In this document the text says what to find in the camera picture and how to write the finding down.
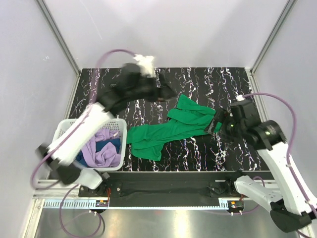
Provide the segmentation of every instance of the black marble surface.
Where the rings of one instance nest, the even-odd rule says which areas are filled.
[[[157,68],[177,92],[177,98],[165,103],[137,100],[118,117],[127,122],[129,129],[142,124],[167,122],[167,113],[177,105],[181,94],[199,105],[215,110],[228,109],[239,94],[251,92],[244,68]],[[104,68],[100,71],[98,88],[108,87],[120,76],[120,69]],[[78,118],[88,104],[92,69],[83,69],[69,118]],[[195,136],[166,143],[161,161],[139,159],[131,155],[127,145],[122,171],[232,171],[268,170],[265,162],[241,141],[238,147],[224,144],[219,135]]]

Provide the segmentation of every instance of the wire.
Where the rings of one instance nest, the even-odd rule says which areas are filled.
[[[89,105],[87,106],[87,112],[86,114],[84,115],[83,119],[80,121],[80,123],[52,150],[50,151],[38,164],[37,166],[34,168],[34,170],[32,171],[32,174],[31,174],[31,177],[30,177],[30,184],[31,186],[34,188],[34,189],[39,189],[39,190],[47,190],[47,189],[50,189],[51,187],[55,186],[56,184],[59,183],[59,181],[47,186],[47,187],[37,187],[36,183],[35,183],[35,175],[36,173],[38,172],[39,168],[41,167],[41,165],[54,153],[56,152],[56,150],[58,150],[64,143],[65,141],[78,129],[78,127],[84,123],[84,120],[89,116],[89,112],[91,111],[91,107],[90,105],[93,104],[95,101],[96,101],[96,95],[97,95],[97,85],[98,85],[98,81],[99,81],[99,78],[100,78],[100,74],[99,73],[99,70],[103,64],[103,62],[113,53],[116,53],[116,52],[124,52],[124,53],[127,53],[127,54],[130,54],[131,56],[135,56],[135,53],[133,53],[132,51],[128,51],[128,50],[124,50],[124,49],[115,49],[115,50],[111,50],[109,52],[106,52],[105,54],[103,54],[100,59],[97,61],[97,67],[96,67],[96,70],[93,71],[93,75],[92,75],[92,79],[91,79],[91,90],[90,90],[90,96],[89,96]],[[75,189],[78,185],[74,186],[73,188],[71,188],[65,195],[65,197],[63,198],[62,202],[60,203],[60,206],[59,206],[59,222],[60,222],[60,225],[61,225],[61,228],[64,230],[64,232],[66,234],[68,234],[69,236],[71,237],[74,237],[74,238],[91,238],[93,237],[100,229],[101,227],[101,223],[103,223],[104,225],[104,230],[103,232],[105,231],[106,229],[106,224],[105,224],[105,221],[103,219],[103,217],[95,212],[95,214],[98,215],[99,217],[99,225],[96,229],[95,232],[93,232],[91,235],[87,236],[87,237],[79,237],[79,236],[75,236],[73,234],[71,234],[67,229],[66,229],[66,225],[68,225],[70,222],[68,222],[66,225],[63,224],[63,221],[62,221],[62,217],[61,217],[61,210],[62,210],[62,206],[63,206],[63,203],[64,203],[64,200],[66,199],[66,197],[69,195],[69,193]],[[109,206],[109,197],[110,197],[110,193],[111,193],[111,190],[109,188],[109,190],[107,190],[107,193],[108,193],[108,206]]]
[[[97,95],[97,85],[98,85],[98,81],[99,81],[99,77],[100,75],[97,74],[97,71],[99,71],[100,67],[102,66],[102,64],[104,63],[104,61],[113,53],[116,52],[124,52],[127,53],[131,56],[135,56],[135,53],[133,53],[132,51],[129,50],[124,50],[124,49],[115,49],[115,50],[111,50],[106,52],[105,54],[103,54],[100,59],[97,61],[97,67],[96,70],[93,71],[93,77],[91,79],[91,91],[90,91],[90,104],[94,103],[96,100],[96,95]],[[55,186],[56,184],[58,184],[58,181],[47,186],[47,187],[37,187],[36,183],[35,183],[35,175],[38,172],[39,168],[42,166],[42,164],[53,154],[56,152],[56,150],[58,150],[64,143],[65,141],[78,129],[78,127],[84,122],[84,120],[89,116],[89,112],[91,111],[91,107],[90,104],[87,106],[88,110],[87,113],[85,114],[85,116],[83,117],[83,119],[81,120],[81,122],[70,132],[70,134],[60,142],[60,144],[58,146],[56,146],[52,151],[50,151],[34,168],[34,170],[32,171],[31,177],[30,177],[30,184],[34,189],[39,189],[39,190],[46,190],[49,189],[53,186]]]
[[[296,231],[296,232],[304,238],[310,238],[309,236],[305,235],[304,233],[301,233],[300,231]]]
[[[290,112],[292,114],[292,117],[293,117],[293,128],[292,128],[291,138],[289,140],[288,148],[287,148],[287,152],[286,152],[286,162],[287,162],[288,168],[290,169],[291,174],[292,174],[292,176],[293,176],[298,188],[302,192],[302,195],[305,198],[307,204],[309,204],[312,212],[314,213],[315,217],[317,218],[317,211],[314,208],[314,206],[309,203],[310,199],[309,199],[306,191],[304,190],[303,186],[301,185],[301,182],[299,181],[299,179],[298,179],[298,177],[297,177],[297,175],[296,175],[296,173],[295,173],[295,171],[294,171],[294,169],[293,169],[293,167],[291,165],[291,158],[290,158],[291,150],[293,148],[294,139],[295,139],[295,135],[296,135],[296,131],[297,131],[297,117],[296,117],[296,113],[295,113],[293,107],[288,102],[286,102],[284,99],[282,99],[282,98],[280,98],[280,97],[278,97],[276,95],[270,94],[270,93],[250,93],[250,94],[244,95],[243,97],[246,98],[246,97],[256,96],[256,95],[268,96],[268,97],[272,97],[272,98],[275,98],[275,99],[279,100],[285,106],[288,107],[288,109],[290,110]]]
[[[105,222],[103,221],[103,217],[102,217],[99,213],[95,212],[95,215],[97,215],[97,216],[99,217],[99,224],[98,224],[97,229],[96,229],[91,235],[86,236],[86,237],[79,237],[79,236],[76,236],[76,235],[73,235],[72,233],[70,233],[70,232],[66,229],[65,225],[63,224],[63,220],[62,220],[62,217],[61,217],[61,211],[62,211],[62,207],[63,207],[63,204],[64,204],[64,201],[65,201],[66,197],[70,194],[70,192],[71,192],[72,190],[74,190],[74,189],[75,189],[76,187],[78,187],[78,186],[79,186],[79,184],[73,186],[73,187],[65,194],[64,198],[62,199],[62,201],[61,201],[61,203],[60,203],[60,205],[59,205],[59,210],[58,210],[59,222],[60,222],[60,225],[61,225],[61,228],[63,229],[63,231],[64,231],[66,234],[68,234],[69,236],[74,237],[74,238],[91,238],[91,237],[95,236],[95,234],[97,234],[97,232],[99,231],[99,229],[100,229],[100,227],[101,227],[101,223],[103,222],[103,224],[105,224]]]

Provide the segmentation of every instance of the metal floor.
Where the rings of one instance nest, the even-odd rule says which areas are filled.
[[[246,201],[246,209],[255,206]],[[83,210],[62,211],[64,224]],[[108,210],[102,213],[106,223],[100,238],[297,238],[296,233],[285,234],[259,208],[252,214],[231,217],[225,211],[163,211]],[[99,221],[85,214],[66,225],[69,232],[85,237],[96,229]],[[68,238],[60,228],[57,209],[44,209],[36,238]]]

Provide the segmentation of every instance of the white wall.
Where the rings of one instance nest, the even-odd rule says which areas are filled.
[[[17,238],[33,193],[35,149],[63,119],[75,73],[34,0],[1,0],[0,31],[0,233]]]
[[[287,0],[45,0],[80,67],[126,48],[158,67],[251,67]],[[115,55],[104,66],[121,67]]]
[[[317,1],[299,0],[256,71],[262,92],[286,99],[298,116],[293,158],[308,186],[317,195]],[[264,99],[268,114],[289,137],[290,113]]]

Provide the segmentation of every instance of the green shirt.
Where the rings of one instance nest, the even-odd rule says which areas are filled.
[[[204,129],[209,125],[216,111],[199,106],[194,101],[181,95],[177,108],[168,112],[170,121],[157,125],[134,126],[128,131],[127,144],[131,144],[132,155],[160,161],[164,143],[186,139],[195,135],[206,135]]]

